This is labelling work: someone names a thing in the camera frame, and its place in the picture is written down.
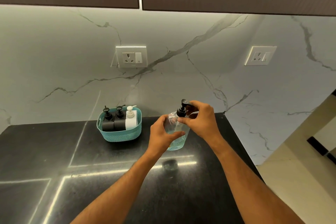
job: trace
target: marble backsplash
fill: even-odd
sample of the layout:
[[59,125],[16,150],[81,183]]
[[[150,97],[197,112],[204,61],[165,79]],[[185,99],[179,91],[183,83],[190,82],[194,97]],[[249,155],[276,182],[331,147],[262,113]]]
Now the marble backsplash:
[[[335,39],[330,17],[2,5],[0,132],[196,99],[226,112],[258,165],[335,89]],[[119,68],[115,46],[139,45],[148,67]],[[251,46],[277,50],[244,66]]]

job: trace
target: pump dispenser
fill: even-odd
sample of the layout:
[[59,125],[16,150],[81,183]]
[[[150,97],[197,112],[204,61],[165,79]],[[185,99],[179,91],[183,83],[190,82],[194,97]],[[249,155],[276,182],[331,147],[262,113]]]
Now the pump dispenser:
[[179,117],[185,117],[187,115],[186,107],[194,107],[186,99],[181,100],[181,106],[177,109],[176,112],[172,112],[168,115],[168,118],[164,122],[164,128],[168,134],[172,134],[175,131],[184,131],[185,135],[175,139],[169,146],[167,150],[174,151],[181,149],[184,146],[184,142],[187,139],[190,128],[183,123],[177,121]]

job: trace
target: black countertop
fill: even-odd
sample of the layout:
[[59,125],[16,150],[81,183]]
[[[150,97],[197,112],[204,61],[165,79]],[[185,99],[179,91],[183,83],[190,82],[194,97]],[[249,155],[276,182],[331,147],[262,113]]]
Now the black countertop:
[[[145,152],[150,126],[133,140],[109,143],[95,121],[15,125],[0,135],[0,223],[69,223]],[[225,115],[223,137],[260,177]],[[221,164],[190,131],[149,172],[125,223],[244,223]]]

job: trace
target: power outlet plate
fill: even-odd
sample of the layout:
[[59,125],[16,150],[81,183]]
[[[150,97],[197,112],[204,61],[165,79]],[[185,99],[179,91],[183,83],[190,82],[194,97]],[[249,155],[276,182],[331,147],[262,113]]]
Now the power outlet plate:
[[252,46],[245,66],[267,65],[276,49],[276,46]]
[[147,67],[147,48],[145,46],[116,46],[120,68]]

